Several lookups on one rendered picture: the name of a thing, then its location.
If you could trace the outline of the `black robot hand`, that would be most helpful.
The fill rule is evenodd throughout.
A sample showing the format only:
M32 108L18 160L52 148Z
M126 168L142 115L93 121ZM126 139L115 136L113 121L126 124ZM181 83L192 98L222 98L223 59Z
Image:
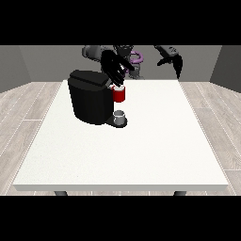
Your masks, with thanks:
M125 67L129 71L135 69L128 60L115 54L112 50L104 50L102 52L101 66L104 73L118 87L120 87L124 81L124 70L121 67Z
M183 68L182 57L179 54L177 54L175 56L167 56L167 57L164 57L163 59L159 60L157 65L161 66L161 65L164 65L166 63L171 63L173 65L173 68L176 72L177 78L180 78L182 68Z

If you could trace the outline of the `red pod holder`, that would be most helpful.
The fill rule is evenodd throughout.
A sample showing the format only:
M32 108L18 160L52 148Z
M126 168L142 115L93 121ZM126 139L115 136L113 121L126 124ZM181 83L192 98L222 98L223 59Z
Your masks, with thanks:
M125 86L114 86L112 88L113 101L116 103L121 103L125 100Z

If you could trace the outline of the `black coffee machine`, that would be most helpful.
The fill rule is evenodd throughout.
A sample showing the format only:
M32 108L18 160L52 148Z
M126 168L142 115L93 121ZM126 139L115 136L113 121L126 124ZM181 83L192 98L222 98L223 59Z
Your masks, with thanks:
M114 116L113 90L108 80L108 76L101 72L73 71L68 79L73 113L88 124L123 128L127 119L117 120Z

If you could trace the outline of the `small grey cup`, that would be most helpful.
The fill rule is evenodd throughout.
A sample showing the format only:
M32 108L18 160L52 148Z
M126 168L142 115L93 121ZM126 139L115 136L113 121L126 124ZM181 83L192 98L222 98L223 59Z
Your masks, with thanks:
M114 123L117 125L122 125L125 122L125 114L122 110L116 110L113 113Z

